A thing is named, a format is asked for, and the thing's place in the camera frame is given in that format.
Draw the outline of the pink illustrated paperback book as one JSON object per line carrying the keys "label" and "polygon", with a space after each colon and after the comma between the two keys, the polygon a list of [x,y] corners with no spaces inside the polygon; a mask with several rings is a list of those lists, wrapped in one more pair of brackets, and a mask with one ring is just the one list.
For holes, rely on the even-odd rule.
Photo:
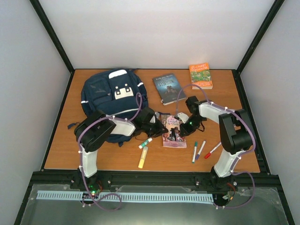
{"label": "pink illustrated paperback book", "polygon": [[163,146],[168,148],[186,148],[186,138],[180,134],[180,121],[173,115],[161,115],[161,121],[168,132],[162,134]]}

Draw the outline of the dark blue castle book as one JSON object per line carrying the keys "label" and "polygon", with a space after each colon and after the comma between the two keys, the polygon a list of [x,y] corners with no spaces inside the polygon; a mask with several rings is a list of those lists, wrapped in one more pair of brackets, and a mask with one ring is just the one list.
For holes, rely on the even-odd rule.
{"label": "dark blue castle book", "polygon": [[160,94],[163,105],[186,99],[186,95],[184,91],[181,91],[181,85],[174,73],[157,76],[152,80]]}

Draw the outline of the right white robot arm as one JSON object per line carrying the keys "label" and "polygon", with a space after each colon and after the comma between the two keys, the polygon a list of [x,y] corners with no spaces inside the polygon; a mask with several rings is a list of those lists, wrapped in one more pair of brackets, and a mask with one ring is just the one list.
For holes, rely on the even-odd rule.
{"label": "right white robot arm", "polygon": [[243,109],[234,111],[219,106],[210,100],[198,101],[196,96],[189,97],[186,106],[191,113],[190,116],[178,111],[175,114],[175,117],[182,122],[181,136],[194,133],[207,119],[219,125],[223,149],[219,160],[211,169],[210,186],[214,190],[220,190],[232,177],[242,155],[255,149],[255,136],[249,124],[248,113]]}

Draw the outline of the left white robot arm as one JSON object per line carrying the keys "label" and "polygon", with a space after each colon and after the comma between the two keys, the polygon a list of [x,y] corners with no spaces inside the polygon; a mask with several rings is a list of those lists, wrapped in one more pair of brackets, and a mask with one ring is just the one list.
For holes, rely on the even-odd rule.
{"label": "left white robot arm", "polygon": [[149,138],[155,138],[168,132],[168,129],[156,117],[155,112],[146,107],[130,119],[106,115],[103,111],[94,112],[81,122],[74,131],[79,147],[82,174],[81,183],[86,188],[94,188],[98,178],[98,149],[110,135],[121,135],[132,138],[140,133],[146,133]]}

